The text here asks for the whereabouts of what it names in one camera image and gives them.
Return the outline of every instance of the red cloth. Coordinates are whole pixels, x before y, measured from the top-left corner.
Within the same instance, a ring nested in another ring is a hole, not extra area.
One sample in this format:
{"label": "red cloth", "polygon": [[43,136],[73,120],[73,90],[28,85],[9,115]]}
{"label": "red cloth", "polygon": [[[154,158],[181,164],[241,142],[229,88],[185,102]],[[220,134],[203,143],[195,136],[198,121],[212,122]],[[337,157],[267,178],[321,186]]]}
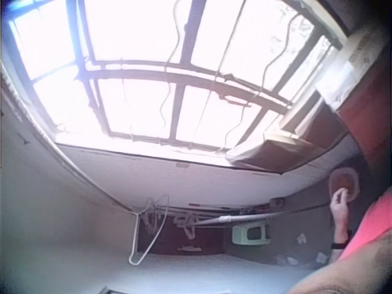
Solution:
{"label": "red cloth", "polygon": [[347,245],[339,260],[349,256],[367,243],[375,240],[392,228],[392,193],[386,191],[367,210],[355,236]]}

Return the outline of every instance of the pink sleeve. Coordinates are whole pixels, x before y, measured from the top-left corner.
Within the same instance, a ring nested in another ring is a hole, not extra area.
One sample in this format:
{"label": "pink sleeve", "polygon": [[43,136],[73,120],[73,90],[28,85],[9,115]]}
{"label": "pink sleeve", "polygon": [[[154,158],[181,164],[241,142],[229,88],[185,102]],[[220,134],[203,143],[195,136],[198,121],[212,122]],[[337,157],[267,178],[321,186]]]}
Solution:
{"label": "pink sleeve", "polygon": [[367,210],[354,237],[339,260],[349,256],[365,244],[375,240],[392,228],[392,194],[388,189]]}

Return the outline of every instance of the skylight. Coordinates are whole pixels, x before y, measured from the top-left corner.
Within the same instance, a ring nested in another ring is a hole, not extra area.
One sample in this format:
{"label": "skylight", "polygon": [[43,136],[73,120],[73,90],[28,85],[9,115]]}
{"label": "skylight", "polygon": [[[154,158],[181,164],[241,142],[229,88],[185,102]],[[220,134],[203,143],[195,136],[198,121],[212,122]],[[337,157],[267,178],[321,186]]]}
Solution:
{"label": "skylight", "polygon": [[291,0],[31,0],[9,15],[3,39],[53,133],[105,146],[222,157],[262,141],[336,50]]}

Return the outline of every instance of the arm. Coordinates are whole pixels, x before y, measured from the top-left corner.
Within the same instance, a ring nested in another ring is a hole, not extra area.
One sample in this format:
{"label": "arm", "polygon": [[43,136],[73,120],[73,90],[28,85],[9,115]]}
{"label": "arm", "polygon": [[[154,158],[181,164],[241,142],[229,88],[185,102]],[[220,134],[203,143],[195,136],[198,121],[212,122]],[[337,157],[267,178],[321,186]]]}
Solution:
{"label": "arm", "polygon": [[[335,223],[333,242],[346,243],[348,236],[349,209],[347,207],[347,189],[342,188],[335,192],[331,201],[331,212]],[[333,249],[329,264],[338,260],[344,249]]]}

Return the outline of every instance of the cable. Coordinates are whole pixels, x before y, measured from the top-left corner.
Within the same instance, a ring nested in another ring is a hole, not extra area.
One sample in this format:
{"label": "cable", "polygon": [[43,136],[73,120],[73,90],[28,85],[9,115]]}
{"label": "cable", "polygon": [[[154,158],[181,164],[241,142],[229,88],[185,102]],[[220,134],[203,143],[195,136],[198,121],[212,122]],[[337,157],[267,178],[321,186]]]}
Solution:
{"label": "cable", "polygon": [[228,50],[228,48],[229,48],[229,46],[230,46],[230,43],[231,43],[231,41],[232,41],[232,39],[233,39],[234,33],[235,33],[235,31],[236,31],[236,28],[237,28],[237,25],[238,25],[238,22],[239,22],[239,19],[240,19],[241,14],[242,14],[242,12],[243,12],[243,10],[244,10],[245,3],[246,3],[246,0],[243,0],[243,3],[241,4],[241,7],[239,8],[239,12],[238,12],[238,14],[237,14],[237,18],[236,18],[236,20],[235,20],[234,27],[233,27],[233,29],[232,29],[232,33],[230,34],[230,37],[229,37],[228,42],[227,42],[227,44],[226,44],[226,48],[225,48],[225,51],[223,52],[223,56],[222,56],[222,59],[220,60],[218,69],[217,69],[216,72],[215,72],[214,80],[213,80],[213,82],[211,83],[211,87],[210,87],[209,92],[208,92],[207,100],[206,100],[206,103],[204,104],[202,114],[200,115],[200,119],[198,120],[197,127],[196,127],[196,129],[195,129],[194,136],[193,136],[192,140],[189,142],[189,149],[191,149],[191,147],[192,147],[192,143],[193,143],[193,141],[195,140],[195,137],[196,137],[196,134],[197,134],[197,130],[198,130],[198,128],[200,127],[200,123],[202,122],[202,118],[203,118],[204,112],[206,111],[206,107],[207,107],[209,98],[211,97],[211,93],[212,93],[212,91],[213,91],[213,87],[214,87],[214,85],[215,85],[217,76],[219,75],[219,72],[221,71],[221,67],[222,67],[222,65],[223,65],[223,62],[225,61],[225,57],[226,57],[226,54],[227,54],[227,50]]}
{"label": "cable", "polygon": [[219,151],[221,151],[222,149],[224,149],[224,148],[226,147],[228,135],[229,135],[231,132],[233,132],[237,127],[239,127],[239,126],[242,124],[243,120],[244,120],[245,108],[249,105],[250,102],[252,102],[252,101],[253,101],[253,100],[263,91],[263,89],[264,89],[264,82],[265,82],[265,74],[266,74],[268,68],[269,68],[275,61],[277,61],[277,60],[285,53],[285,51],[287,50],[288,42],[289,42],[289,40],[290,40],[290,28],[291,28],[291,25],[292,25],[293,21],[294,21],[298,16],[300,16],[300,15],[301,15],[301,13],[298,12],[298,13],[297,13],[296,15],[294,15],[294,16],[290,19],[290,21],[288,22],[288,24],[287,24],[287,32],[286,32],[286,41],[285,41],[285,45],[284,45],[283,50],[282,50],[274,59],[272,59],[272,60],[266,65],[266,67],[264,68],[263,76],[262,76],[262,85],[259,87],[257,93],[254,94],[254,95],[251,97],[251,99],[249,99],[249,100],[247,101],[247,103],[243,106],[243,109],[242,109],[242,111],[241,111],[241,119],[240,119],[239,123],[238,123],[234,128],[232,128],[230,131],[228,131],[228,132],[226,133],[226,136],[225,136],[225,145],[224,145],[223,147],[221,147],[219,150],[217,150],[216,152],[219,152]]}
{"label": "cable", "polygon": [[179,2],[180,2],[180,0],[176,0],[175,4],[173,6],[173,11],[172,11],[174,24],[176,26],[177,42],[176,42],[176,46],[174,47],[173,51],[171,52],[169,58],[166,60],[166,63],[164,65],[164,72],[165,72],[166,82],[167,82],[167,86],[168,86],[168,91],[167,91],[167,95],[166,95],[164,101],[162,102],[162,104],[160,105],[160,108],[159,108],[160,117],[164,121],[164,126],[161,128],[161,130],[159,132],[159,135],[158,135],[159,144],[161,144],[161,142],[160,142],[160,135],[163,132],[163,130],[165,129],[165,127],[166,127],[166,119],[165,119],[165,116],[164,116],[164,114],[162,112],[162,109],[163,109],[167,99],[170,97],[170,94],[172,93],[172,85],[169,83],[168,77],[167,77],[167,65],[170,63],[170,61],[172,60],[174,54],[176,53],[176,51],[178,49],[178,46],[179,46],[179,41],[180,41],[178,21],[177,21],[177,13],[176,13],[177,5],[178,5]]}

